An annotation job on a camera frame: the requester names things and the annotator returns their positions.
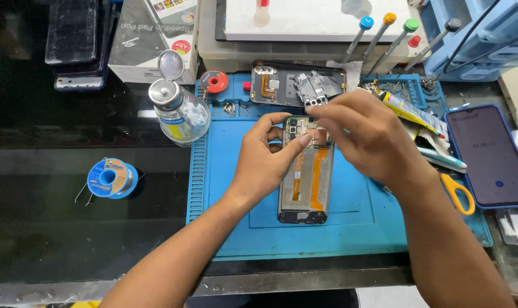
black cable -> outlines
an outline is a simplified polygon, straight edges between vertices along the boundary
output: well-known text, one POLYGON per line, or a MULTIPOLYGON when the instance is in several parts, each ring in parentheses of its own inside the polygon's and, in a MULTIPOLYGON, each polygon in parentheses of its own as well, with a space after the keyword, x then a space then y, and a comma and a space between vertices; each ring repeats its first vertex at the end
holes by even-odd
POLYGON ((457 66, 457 67, 456 67, 454 70, 452 70, 450 73, 452 73, 452 72, 454 72, 454 71, 458 70, 459 68, 461 68, 461 67, 463 67, 463 66, 466 66, 466 65, 468 65, 468 64, 470 64, 470 63, 472 63, 472 62, 475 62, 475 61, 477 61, 477 60, 479 60, 479 59, 483 58, 484 56, 490 55, 490 54, 492 54, 493 52, 497 52, 497 51, 501 50, 502 48, 504 48, 504 47, 506 47, 506 46, 508 46, 508 45, 514 44, 514 43, 515 43, 515 42, 517 42, 517 41, 518 41, 518 37, 517 37, 516 39, 514 39, 514 40, 512 40, 512 41, 508 42, 508 43, 503 44, 502 46, 500 46, 500 47, 496 48, 495 50, 491 50, 491 51, 489 51, 489 52, 485 52, 484 54, 482 54, 482 55, 480 55, 480 56, 478 56, 478 57, 476 57, 476 58, 474 58, 474 59, 472 59, 472 60, 469 60, 468 62, 466 62, 466 63, 464 63, 464 64, 461 64, 461 65, 457 66))
POLYGON ((460 41, 459 45, 456 47, 455 51, 453 52, 453 55, 448 59, 447 63, 445 64, 445 67, 443 67, 443 73, 444 74, 450 74, 454 71, 456 71, 456 69, 452 70, 451 72, 447 72, 447 68, 449 68, 449 65, 451 65, 451 63, 453 62, 453 60, 455 59, 456 55, 460 52, 460 50, 462 49, 462 46, 464 45, 464 43, 466 43, 466 41, 468 40, 468 38, 470 37, 470 35, 472 35, 472 33, 474 32, 474 30, 477 28, 477 26, 480 25, 480 23, 483 21, 483 19, 485 19, 485 17, 487 16, 487 14, 489 14, 494 8, 495 6, 500 2, 500 0, 495 0, 491 6, 489 6, 484 12, 483 14, 481 14, 481 16, 479 17, 479 19, 472 25, 472 27, 468 30, 468 33, 466 33, 466 35, 464 36, 464 38, 460 41))

human arm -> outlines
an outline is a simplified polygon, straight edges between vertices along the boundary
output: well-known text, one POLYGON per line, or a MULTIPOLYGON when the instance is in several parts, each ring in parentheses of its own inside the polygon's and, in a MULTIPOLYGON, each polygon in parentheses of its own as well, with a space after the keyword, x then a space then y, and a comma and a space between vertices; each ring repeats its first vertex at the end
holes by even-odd
POLYGON ((100 308, 181 308, 202 269, 240 220, 280 184, 309 135, 282 149, 280 124, 289 114, 262 116, 242 139, 234 178, 212 207, 137 263, 100 308))
POLYGON ((437 171, 391 109, 357 90, 307 112, 321 118, 346 160, 398 199, 413 278, 430 307, 515 307, 507 284, 454 209, 437 171))

orange scissors handle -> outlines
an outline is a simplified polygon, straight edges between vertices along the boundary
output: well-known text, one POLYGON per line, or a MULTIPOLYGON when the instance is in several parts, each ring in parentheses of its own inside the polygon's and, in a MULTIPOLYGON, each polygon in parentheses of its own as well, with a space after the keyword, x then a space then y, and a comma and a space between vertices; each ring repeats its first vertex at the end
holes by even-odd
POLYGON ((476 211, 476 203, 474 201, 474 197, 472 197, 472 193, 470 193, 466 187, 455 182, 455 180, 453 180, 448 174, 440 173, 440 178, 441 181, 445 184, 447 192, 449 193, 451 200, 453 200, 456 209, 462 215, 472 215, 476 211), (468 210, 465 210, 464 207, 462 207, 462 203, 460 202, 459 197, 456 195, 457 190, 460 190, 466 194, 468 203, 470 204, 468 210))

blue phone case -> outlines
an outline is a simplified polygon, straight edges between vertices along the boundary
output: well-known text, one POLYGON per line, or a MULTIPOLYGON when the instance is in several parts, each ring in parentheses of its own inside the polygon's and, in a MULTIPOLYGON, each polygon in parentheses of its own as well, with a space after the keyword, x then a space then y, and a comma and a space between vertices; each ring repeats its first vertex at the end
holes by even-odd
MULTIPOLYGON (((510 129, 508 127, 508 123, 506 123, 506 120, 504 119, 504 116, 502 114, 502 110, 500 110, 500 108, 498 106, 496 106, 496 105, 488 104, 488 105, 481 105, 481 106, 475 106, 475 107, 470 107, 470 108, 464 108, 464 109, 458 109, 458 110, 454 110, 454 111, 449 111, 449 112, 446 112, 445 115, 443 115, 443 120, 447 123, 447 115, 448 114, 453 114, 455 112, 461 112, 461 111, 470 110, 470 109, 478 109, 478 108, 483 108, 483 107, 495 107, 496 110, 498 110, 500 118, 502 119, 502 122, 504 124, 504 127, 506 128, 506 131, 508 132, 509 137, 512 139, 513 146, 515 148, 515 151, 518 154, 518 149, 517 149, 517 146, 515 145, 515 141, 513 139, 512 132, 510 131, 510 129)), ((449 124, 447 124, 447 132, 449 133, 450 140, 452 142, 454 142, 453 133, 451 132, 451 128, 450 128, 449 124)), ((456 144, 452 143, 451 147, 454 150, 455 157, 460 159, 460 160, 462 160, 461 157, 460 157, 459 149, 456 147, 456 144)), ((472 195, 474 196, 474 201, 476 202, 476 206, 481 208, 481 209, 518 208, 518 204, 512 205, 512 206, 487 206, 487 207, 484 207, 479 202, 477 202, 476 194, 474 193, 474 188, 472 187, 472 184, 470 183, 470 178, 468 177, 468 174, 464 175, 464 182, 465 182, 465 186, 469 189, 470 193, 472 193, 472 195)))

finger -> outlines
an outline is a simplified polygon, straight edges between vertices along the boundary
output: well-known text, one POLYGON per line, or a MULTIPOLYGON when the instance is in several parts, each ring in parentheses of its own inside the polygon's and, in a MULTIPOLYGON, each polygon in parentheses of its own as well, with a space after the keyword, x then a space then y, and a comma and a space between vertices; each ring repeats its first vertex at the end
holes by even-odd
POLYGON ((339 95, 330 104, 352 108, 366 117, 377 114, 378 109, 383 107, 383 103, 375 95, 361 90, 339 95))
POLYGON ((267 141, 271 142, 273 140, 282 140, 283 130, 278 126, 271 126, 270 130, 267 132, 267 141))
POLYGON ((334 120, 357 135, 366 135, 369 131, 369 119, 347 106, 329 103, 307 108, 306 112, 311 116, 334 120))
POLYGON ((282 143, 269 143, 270 153, 277 153, 282 150, 282 143))
POLYGON ((301 135, 288 143, 280 152, 276 153, 283 160, 283 162, 289 165, 299 153, 304 150, 304 147, 312 141, 311 134, 301 135))
POLYGON ((331 119, 320 119, 318 124, 324 127, 329 133, 331 139, 335 141, 339 150, 343 153, 344 158, 351 164, 358 162, 358 151, 356 144, 352 140, 349 133, 346 133, 339 123, 331 119))
POLYGON ((288 115, 290 116, 291 114, 288 114, 287 112, 273 112, 271 114, 263 115, 250 131, 262 131, 266 133, 270 130, 272 125, 282 123, 283 119, 288 115))

